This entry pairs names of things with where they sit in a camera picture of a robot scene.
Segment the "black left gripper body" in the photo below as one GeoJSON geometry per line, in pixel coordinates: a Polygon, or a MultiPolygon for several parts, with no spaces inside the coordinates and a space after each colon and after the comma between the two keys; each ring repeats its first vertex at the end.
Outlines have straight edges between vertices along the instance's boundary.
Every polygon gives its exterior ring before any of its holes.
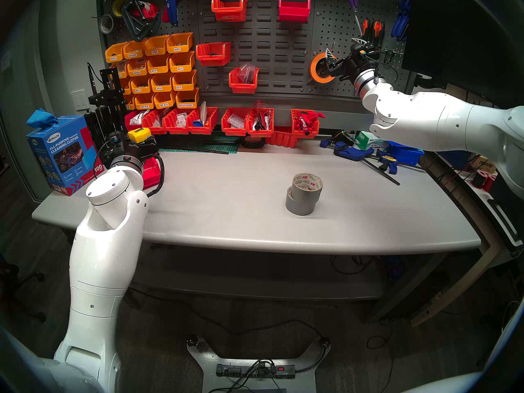
{"type": "Polygon", "coordinates": [[[108,135],[107,158],[116,158],[122,155],[130,155],[141,158],[140,148],[128,139],[127,134],[122,131],[111,132],[108,135]]]}

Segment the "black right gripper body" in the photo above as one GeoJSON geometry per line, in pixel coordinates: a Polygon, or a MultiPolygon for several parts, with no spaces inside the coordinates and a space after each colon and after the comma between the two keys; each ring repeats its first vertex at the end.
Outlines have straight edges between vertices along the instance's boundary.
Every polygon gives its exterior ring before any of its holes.
{"type": "Polygon", "coordinates": [[[364,71],[377,66],[376,47],[351,47],[346,58],[346,80],[354,83],[364,71]]]}

